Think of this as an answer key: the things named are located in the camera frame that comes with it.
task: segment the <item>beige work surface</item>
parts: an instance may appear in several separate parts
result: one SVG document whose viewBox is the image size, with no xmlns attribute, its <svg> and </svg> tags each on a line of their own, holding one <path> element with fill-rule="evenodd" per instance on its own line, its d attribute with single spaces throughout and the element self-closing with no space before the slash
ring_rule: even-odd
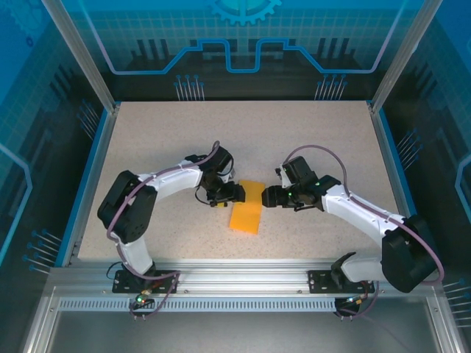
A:
<svg viewBox="0 0 471 353">
<path fill-rule="evenodd" d="M 279 185 L 275 168 L 298 146 L 332 149 L 347 167 L 350 190 L 397 212 L 378 141 L 364 101 L 124 102 L 79 251 L 81 260 L 118 259 L 96 217 L 117 175 L 159 171 L 190 154 L 207 154 L 221 141 L 235 159 L 235 180 Z M 319 177 L 341 179 L 323 151 L 302 152 Z M 366 235 L 319 210 L 264 208 L 258 235 L 229 229 L 232 205 L 211 208 L 183 190 L 155 205 L 145 233 L 154 259 L 334 258 L 374 249 Z"/>
</svg>

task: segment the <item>blue enclosure wall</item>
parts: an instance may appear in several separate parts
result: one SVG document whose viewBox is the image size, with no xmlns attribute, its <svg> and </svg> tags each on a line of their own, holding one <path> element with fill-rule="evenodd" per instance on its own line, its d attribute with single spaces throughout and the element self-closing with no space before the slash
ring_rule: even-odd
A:
<svg viewBox="0 0 471 353">
<path fill-rule="evenodd" d="M 66 0 L 118 100 L 370 99 L 422 0 Z"/>
<path fill-rule="evenodd" d="M 40 1 L 0 1 L 0 48 L 0 352 L 18 352 L 54 259 L 32 232 L 61 239 L 103 107 Z"/>
<path fill-rule="evenodd" d="M 445 0 L 384 106 L 417 212 L 471 267 L 471 2 Z"/>
</svg>

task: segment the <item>gear logo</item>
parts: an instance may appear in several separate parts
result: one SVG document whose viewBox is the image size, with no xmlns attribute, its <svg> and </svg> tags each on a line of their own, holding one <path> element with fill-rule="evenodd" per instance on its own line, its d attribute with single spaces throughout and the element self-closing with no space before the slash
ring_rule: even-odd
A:
<svg viewBox="0 0 471 353">
<path fill-rule="evenodd" d="M 0 0 L 0 10 L 8 11 L 29 38 L 40 29 L 43 22 L 40 0 Z"/>
<path fill-rule="evenodd" d="M 245 26 L 247 22 L 255 24 L 257 20 L 265 21 L 266 14 L 275 13 L 275 6 L 281 0 L 210 0 L 213 15 L 219 15 L 223 21 Z"/>
</svg>

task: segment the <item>metal post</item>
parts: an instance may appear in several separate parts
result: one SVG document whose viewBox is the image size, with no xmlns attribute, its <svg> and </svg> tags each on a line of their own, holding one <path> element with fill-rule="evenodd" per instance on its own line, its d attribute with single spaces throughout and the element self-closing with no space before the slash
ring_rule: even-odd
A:
<svg viewBox="0 0 471 353">
<path fill-rule="evenodd" d="M 63 3 L 58 0 L 42 0 L 44 7 L 50 14 L 67 46 L 71 50 L 80 68 L 90 82 L 91 87 L 98 96 L 103 107 L 110 113 L 114 112 L 115 100 L 111 96 L 102 75 L 99 73 L 85 43 L 77 31 L 71 17 L 68 15 Z"/>
<path fill-rule="evenodd" d="M 420 8 L 411 28 L 409 28 L 404 37 L 403 43 L 399 50 L 397 50 L 391 66 L 389 66 L 386 75 L 384 75 L 383 81 L 381 81 L 380 86 L 373 97 L 371 105 L 374 112 L 379 111 L 386 101 L 386 98 L 388 98 L 388 95 L 391 93 L 396 81 L 399 79 L 399 76 L 403 72 L 407 62 L 414 53 L 417 45 L 422 39 L 422 36 L 427 30 L 428 25 L 432 22 L 432 19 L 441 3 L 442 0 L 425 0 L 424 4 Z"/>
</svg>

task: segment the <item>robotic arm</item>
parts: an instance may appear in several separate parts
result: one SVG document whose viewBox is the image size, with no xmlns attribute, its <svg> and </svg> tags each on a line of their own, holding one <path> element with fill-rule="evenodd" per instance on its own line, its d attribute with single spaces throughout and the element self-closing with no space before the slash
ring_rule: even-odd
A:
<svg viewBox="0 0 471 353">
<path fill-rule="evenodd" d="M 106 229 L 110 227 L 126 197 L 148 180 L 135 194 L 132 204 L 126 205 L 111 232 L 127 267 L 145 276 L 151 276 L 155 271 L 143 234 L 149 226 L 156 202 L 180 190 L 196 187 L 206 189 L 211 207 L 227 206 L 228 202 L 244 202 L 244 189 L 231 181 L 233 164 L 233 156 L 219 146 L 209 159 L 206 155 L 194 154 L 186 157 L 176 168 L 163 171 L 160 175 L 136 175 L 130 171 L 120 173 L 98 209 L 98 217 Z"/>
<path fill-rule="evenodd" d="M 380 247 L 380 254 L 351 252 L 332 265 L 330 276 L 339 289 L 350 282 L 387 279 L 396 289 L 408 293 L 436 269 L 424 246 L 400 226 L 414 230 L 434 247 L 430 231 L 418 216 L 405 218 L 382 210 L 349 192 L 337 179 L 329 175 L 318 178 L 303 157 L 289 160 L 275 171 L 282 185 L 265 189 L 265 207 L 282 206 L 295 212 L 317 208 L 344 219 Z"/>
</svg>

